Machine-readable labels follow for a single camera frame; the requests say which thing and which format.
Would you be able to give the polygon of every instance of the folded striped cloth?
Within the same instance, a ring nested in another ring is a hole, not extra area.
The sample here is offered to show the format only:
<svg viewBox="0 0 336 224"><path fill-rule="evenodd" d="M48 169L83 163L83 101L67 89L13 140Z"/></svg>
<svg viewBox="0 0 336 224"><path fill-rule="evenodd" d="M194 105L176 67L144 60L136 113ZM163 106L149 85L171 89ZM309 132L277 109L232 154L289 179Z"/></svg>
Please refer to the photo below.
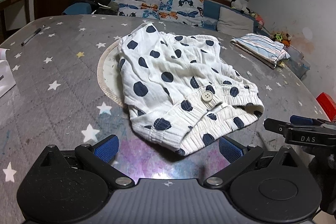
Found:
<svg viewBox="0 0 336 224"><path fill-rule="evenodd" d="M283 49L284 45L272 41L263 35L248 33L241 38L233 38L231 43L255 56L271 68L275 68L277 62L290 58L290 55Z"/></svg>

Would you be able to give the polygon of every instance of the navy polka dot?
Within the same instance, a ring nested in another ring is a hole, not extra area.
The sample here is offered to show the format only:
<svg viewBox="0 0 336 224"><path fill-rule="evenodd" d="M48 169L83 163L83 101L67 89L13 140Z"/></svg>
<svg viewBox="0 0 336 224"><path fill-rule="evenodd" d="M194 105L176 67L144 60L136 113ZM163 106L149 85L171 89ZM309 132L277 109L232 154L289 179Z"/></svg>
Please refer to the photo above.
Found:
<svg viewBox="0 0 336 224"><path fill-rule="evenodd" d="M133 85L133 90L135 94L140 97L144 97L148 93L147 87L140 81Z"/></svg>
<svg viewBox="0 0 336 224"><path fill-rule="evenodd" d="M153 26L148 26L146 29L146 32L152 33L152 32L156 32L156 30Z"/></svg>
<svg viewBox="0 0 336 224"><path fill-rule="evenodd" d="M213 46L213 41L212 40L206 40L205 43L209 46Z"/></svg>
<svg viewBox="0 0 336 224"><path fill-rule="evenodd" d="M175 51L175 54L176 54L177 58L180 58L180 57L181 57L181 51L180 51L180 50L176 50L176 51Z"/></svg>
<svg viewBox="0 0 336 224"><path fill-rule="evenodd" d="M141 67L144 67L144 68L148 68L147 67L147 64L146 64L146 61L143 57L140 57L139 60L138 60L138 63Z"/></svg>
<svg viewBox="0 0 336 224"><path fill-rule="evenodd" d="M239 93L239 90L238 90L238 88L236 88L235 86L233 86L233 87L230 89L230 94L231 94L231 96L236 97L236 96L238 95L238 93Z"/></svg>
<svg viewBox="0 0 336 224"><path fill-rule="evenodd" d="M207 85L207 87L205 88L205 90L209 90L211 91L213 94L215 94L215 90L213 89L213 87L211 85Z"/></svg>
<svg viewBox="0 0 336 224"><path fill-rule="evenodd" d="M258 110L254 111L253 114L256 115L258 118L260 118L262 115L262 113Z"/></svg>
<svg viewBox="0 0 336 224"><path fill-rule="evenodd" d="M184 156L185 155L185 151L180 148L179 150L175 151L175 153L179 154L180 156Z"/></svg>
<svg viewBox="0 0 336 224"><path fill-rule="evenodd" d="M197 83L195 77L192 77L192 78L190 79L190 84L191 84L191 86L192 86L194 89L198 89L198 88L200 87L200 86L198 85L198 83Z"/></svg>
<svg viewBox="0 0 336 224"><path fill-rule="evenodd" d="M154 128L156 130L167 130L169 128L171 128L171 124L169 121L165 120L164 118L159 118L159 119L156 119L155 122L154 122Z"/></svg>
<svg viewBox="0 0 336 224"><path fill-rule="evenodd" d="M170 72L165 71L161 74L161 79L164 80L164 82L171 83L174 80L174 77Z"/></svg>
<svg viewBox="0 0 336 224"><path fill-rule="evenodd" d="M168 89L166 89L166 88L163 88L163 90L165 91L165 93L167 93L168 94L168 96L169 96L169 91L168 91Z"/></svg>
<svg viewBox="0 0 336 224"><path fill-rule="evenodd" d="M238 128L243 128L245 126L243 121L238 117L233 118L233 122L236 124Z"/></svg>
<svg viewBox="0 0 336 224"><path fill-rule="evenodd" d="M207 116L214 121L217 120L217 116L213 113L209 113Z"/></svg>
<svg viewBox="0 0 336 224"><path fill-rule="evenodd" d="M123 58L122 60L120 60L119 69L123 67L124 63L125 63L125 59Z"/></svg>
<svg viewBox="0 0 336 224"><path fill-rule="evenodd" d="M154 57L154 58L158 58L160 56L160 53L156 52L156 51L151 51L149 55Z"/></svg>
<svg viewBox="0 0 336 224"><path fill-rule="evenodd" d="M188 100L182 101L181 108L185 111L192 111L193 110L193 106L191 105L191 103Z"/></svg>
<svg viewBox="0 0 336 224"><path fill-rule="evenodd" d="M137 42L135 42L134 40L131 40L131 41L127 44L127 48L134 50L135 47L136 47L137 45L138 45Z"/></svg>
<svg viewBox="0 0 336 224"><path fill-rule="evenodd" d="M213 143L215 141L215 138L210 134L204 134L202 137L202 141L205 144L205 146L207 146Z"/></svg>

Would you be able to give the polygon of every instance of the pillow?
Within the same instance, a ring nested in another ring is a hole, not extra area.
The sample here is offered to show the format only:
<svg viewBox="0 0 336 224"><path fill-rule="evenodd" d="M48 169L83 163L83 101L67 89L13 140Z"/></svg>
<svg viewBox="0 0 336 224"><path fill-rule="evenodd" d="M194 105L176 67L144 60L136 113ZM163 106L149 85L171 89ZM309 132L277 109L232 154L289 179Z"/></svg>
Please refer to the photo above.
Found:
<svg viewBox="0 0 336 224"><path fill-rule="evenodd" d="M231 9L220 8L217 31L233 37L243 37L253 32L253 20L237 14Z"/></svg>

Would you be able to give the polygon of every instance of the white star print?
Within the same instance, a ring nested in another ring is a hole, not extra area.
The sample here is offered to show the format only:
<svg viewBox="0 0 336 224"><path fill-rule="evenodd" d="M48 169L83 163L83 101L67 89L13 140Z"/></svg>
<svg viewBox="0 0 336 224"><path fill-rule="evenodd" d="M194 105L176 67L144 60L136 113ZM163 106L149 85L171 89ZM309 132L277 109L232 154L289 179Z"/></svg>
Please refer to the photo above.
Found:
<svg viewBox="0 0 336 224"><path fill-rule="evenodd" d="M82 130L82 134L84 135L84 140L83 142L87 142L88 140L94 140L97 142L97 137L96 135L99 133L100 130L98 129L93 129L92 125L88 125L86 130Z"/></svg>
<svg viewBox="0 0 336 224"><path fill-rule="evenodd" d="M111 106L107 106L107 105L105 104L105 102L103 102L103 103L101 104L101 106L97 106L97 108L100 109L100 111L99 111L99 115L100 115L100 114L103 114L103 113L107 113L107 114L110 114L110 115L111 115L110 109L111 109L112 107L111 107Z"/></svg>
<svg viewBox="0 0 336 224"><path fill-rule="evenodd" d="M47 57L45 60L43 60L43 62L45 62L46 64L48 63L48 62L50 62L50 61L52 61L52 57Z"/></svg>
<svg viewBox="0 0 336 224"><path fill-rule="evenodd" d="M56 90L56 88L61 85L61 84L57 84L57 81L54 81L52 84L49 84L49 88L48 90Z"/></svg>
<svg viewBox="0 0 336 224"><path fill-rule="evenodd" d="M12 71L15 71L15 70L17 70L19 68L19 66L18 65L16 65L13 69L12 69Z"/></svg>
<svg viewBox="0 0 336 224"><path fill-rule="evenodd" d="M106 43L101 43L101 42L99 42L98 44L96 44L96 46L98 46L98 48L100 48L100 47L105 47L105 44L106 44Z"/></svg>
<svg viewBox="0 0 336 224"><path fill-rule="evenodd" d="M12 181L12 182L15 182L14 181L14 175L16 173L16 171L14 169L12 169L12 164L11 162L9 162L8 166L6 169L2 169L3 172L5 173L6 177L5 177L5 182L8 182L8 181Z"/></svg>

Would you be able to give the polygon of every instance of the plush toy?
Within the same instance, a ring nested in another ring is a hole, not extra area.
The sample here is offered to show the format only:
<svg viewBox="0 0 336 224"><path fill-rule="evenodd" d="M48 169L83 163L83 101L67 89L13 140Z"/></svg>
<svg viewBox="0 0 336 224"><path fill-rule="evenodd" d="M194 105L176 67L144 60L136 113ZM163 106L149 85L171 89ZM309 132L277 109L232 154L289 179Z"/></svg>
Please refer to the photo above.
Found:
<svg viewBox="0 0 336 224"><path fill-rule="evenodd" d="M242 14L249 15L250 9L246 7L245 4L242 4L240 0L232 0L231 1L231 8L240 11Z"/></svg>

